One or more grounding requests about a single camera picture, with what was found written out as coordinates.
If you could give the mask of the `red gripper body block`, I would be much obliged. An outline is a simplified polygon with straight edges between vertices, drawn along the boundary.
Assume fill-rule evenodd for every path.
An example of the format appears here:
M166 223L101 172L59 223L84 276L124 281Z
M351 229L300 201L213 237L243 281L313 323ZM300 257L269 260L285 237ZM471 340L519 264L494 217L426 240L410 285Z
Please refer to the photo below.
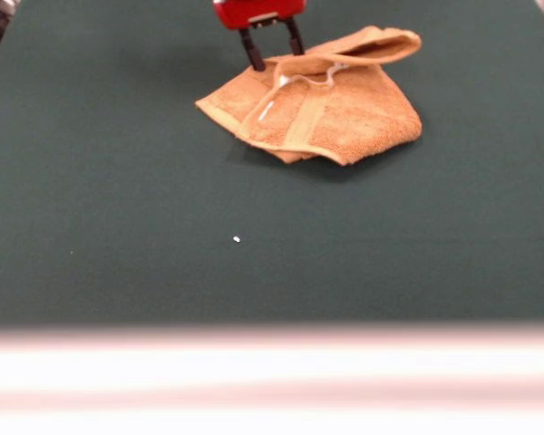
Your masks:
M285 20L306 9L307 0L221 0L214 10L229 30L239 30L269 20Z

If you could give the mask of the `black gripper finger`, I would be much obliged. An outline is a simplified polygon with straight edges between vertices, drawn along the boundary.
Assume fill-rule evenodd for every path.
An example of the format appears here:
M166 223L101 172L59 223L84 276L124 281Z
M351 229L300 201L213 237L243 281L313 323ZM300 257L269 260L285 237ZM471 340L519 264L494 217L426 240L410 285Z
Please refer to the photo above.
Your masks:
M248 56L252 68L257 72L263 72L266 70L266 64L261 56L259 49L254 43L251 33L248 28L241 28L238 30L242 45Z
M296 20L294 17L288 17L284 20L284 24L289 32L289 44L294 56L304 55L306 50L303 45L303 40L298 29Z

